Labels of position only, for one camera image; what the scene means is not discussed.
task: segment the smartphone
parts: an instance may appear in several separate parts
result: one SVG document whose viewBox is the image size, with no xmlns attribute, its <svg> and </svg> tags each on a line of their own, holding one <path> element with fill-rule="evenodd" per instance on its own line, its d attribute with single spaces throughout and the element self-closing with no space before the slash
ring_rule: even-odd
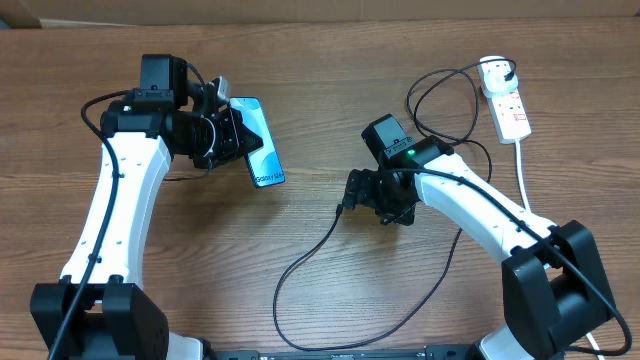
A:
<svg viewBox="0 0 640 360">
<path fill-rule="evenodd" d="M 229 106 L 240 112 L 242 123 L 247 129 L 262 138 L 262 147 L 245 155 L 255 187 L 282 184 L 285 181 L 284 171 L 260 100 L 253 97 L 232 97 Z"/>
</svg>

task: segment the wooden table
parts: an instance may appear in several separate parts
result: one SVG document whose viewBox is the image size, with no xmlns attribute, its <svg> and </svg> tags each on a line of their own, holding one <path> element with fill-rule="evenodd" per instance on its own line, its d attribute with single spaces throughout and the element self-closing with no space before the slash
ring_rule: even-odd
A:
<svg viewBox="0 0 640 360">
<path fill-rule="evenodd" d="M 274 330 L 273 290 L 327 231 L 349 171 L 374 166 L 360 132 L 392 113 L 416 136 L 403 109 L 414 79 L 504 54 L 518 61 L 534 129 L 523 143 L 532 207 L 593 231 L 617 305 L 640 336 L 639 34 L 638 18 L 0 32 L 0 358 L 45 358 L 31 291 L 57 280 L 99 170 L 100 144 L 79 110 L 137 86 L 145 53 L 181 56 L 207 79 L 227 76 L 234 95 L 260 98 L 287 176 L 258 191 L 238 161 L 206 180 L 162 186 L 145 292 L 173 331 L 216 349 L 291 350 Z M 420 116 L 463 134 L 472 105 L 461 78 L 430 95 Z M 103 109 L 90 112 L 94 121 Z M 484 100 L 473 138 L 491 152 L 493 184 L 518 200 L 513 147 L 498 143 Z M 479 149 L 457 151 L 487 174 Z M 171 175 L 193 173 L 177 159 Z M 456 231 L 431 209 L 417 213 L 411 227 L 383 227 L 370 209 L 345 211 L 325 248 L 284 287 L 284 332 L 308 346 L 341 344 L 403 318 L 440 276 Z M 479 339 L 504 322 L 501 290 L 499 266 L 463 235 L 433 298 L 370 348 Z M 620 334 L 614 321 L 595 332 L 608 348 Z"/>
</svg>

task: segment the wood grain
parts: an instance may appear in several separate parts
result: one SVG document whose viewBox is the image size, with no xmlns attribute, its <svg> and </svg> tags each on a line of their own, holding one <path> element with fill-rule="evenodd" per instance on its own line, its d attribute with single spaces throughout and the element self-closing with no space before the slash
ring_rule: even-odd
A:
<svg viewBox="0 0 640 360">
<path fill-rule="evenodd" d="M 616 303 L 640 334 L 639 33 L 635 18 L 0 32 L 0 359 L 45 358 L 29 297 L 35 283 L 56 281 L 70 256 L 100 161 L 78 112 L 91 98 L 135 87 L 144 53 L 181 56 L 205 78 L 227 76 L 234 95 L 260 98 L 287 176 L 257 191 L 237 162 L 162 186 L 145 291 L 173 331 L 216 349 L 290 350 L 271 319 L 273 290 L 327 231 L 349 171 L 374 165 L 360 132 L 393 113 L 417 135 L 403 110 L 414 79 L 504 54 L 518 61 L 534 129 L 523 144 L 532 207 L 593 231 Z M 452 80 L 420 116 L 462 134 L 472 96 L 466 80 Z M 473 138 L 493 156 L 495 186 L 517 199 L 513 148 L 498 143 L 484 101 Z M 487 174 L 480 150 L 458 149 Z M 190 167 L 177 159 L 172 173 Z M 382 227 L 373 211 L 346 211 L 285 285 L 284 332 L 304 345 L 341 344 L 404 317 L 440 276 L 456 229 L 431 209 L 418 214 L 412 227 Z M 425 308 L 370 348 L 474 341 L 503 323 L 501 299 L 499 267 L 463 235 Z M 612 322 L 595 336 L 602 347 L 621 341 Z"/>
</svg>

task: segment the white cable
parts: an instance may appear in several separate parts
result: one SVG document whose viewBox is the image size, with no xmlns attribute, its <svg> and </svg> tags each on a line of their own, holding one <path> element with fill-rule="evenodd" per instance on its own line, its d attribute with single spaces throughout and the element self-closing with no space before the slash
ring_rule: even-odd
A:
<svg viewBox="0 0 640 360">
<path fill-rule="evenodd" d="M 520 195 L 522 196 L 522 204 L 524 208 L 531 212 L 531 207 L 529 206 L 529 199 L 527 199 L 527 190 L 524 187 L 524 177 L 522 176 L 522 149 L 520 147 L 520 140 L 516 140 L 514 142 L 516 145 L 516 175 L 518 176 L 518 187 L 520 188 Z M 591 333 L 587 333 L 587 340 L 589 340 L 589 344 L 594 350 L 600 350 L 596 339 L 593 338 Z M 605 360 L 604 356 L 598 355 L 598 360 Z"/>
<path fill-rule="evenodd" d="M 514 144 L 516 145 L 516 175 L 518 176 L 520 195 L 522 195 L 522 204 L 527 211 L 531 212 L 529 199 L 527 199 L 527 190 L 524 187 L 524 178 L 522 176 L 522 151 L 520 150 L 520 140 L 516 140 Z"/>
</svg>

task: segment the power plug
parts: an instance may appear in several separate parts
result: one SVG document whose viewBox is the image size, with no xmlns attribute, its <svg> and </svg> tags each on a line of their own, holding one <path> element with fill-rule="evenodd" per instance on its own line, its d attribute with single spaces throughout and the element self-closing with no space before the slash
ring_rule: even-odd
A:
<svg viewBox="0 0 640 360">
<path fill-rule="evenodd" d="M 486 56 L 480 61 L 504 59 L 502 56 Z M 503 144 L 513 144 L 531 134 L 531 126 L 518 92 L 518 77 L 506 81 L 511 72 L 507 61 L 494 61 L 478 65 L 482 81 L 482 92 L 487 97 L 491 117 L 496 125 L 498 137 Z"/>
<path fill-rule="evenodd" d="M 485 56 L 480 61 L 504 59 L 503 56 Z M 509 80 L 505 76 L 511 72 L 508 61 L 492 61 L 478 65 L 482 81 L 482 92 L 487 98 L 506 95 L 518 88 L 518 75 Z"/>
</svg>

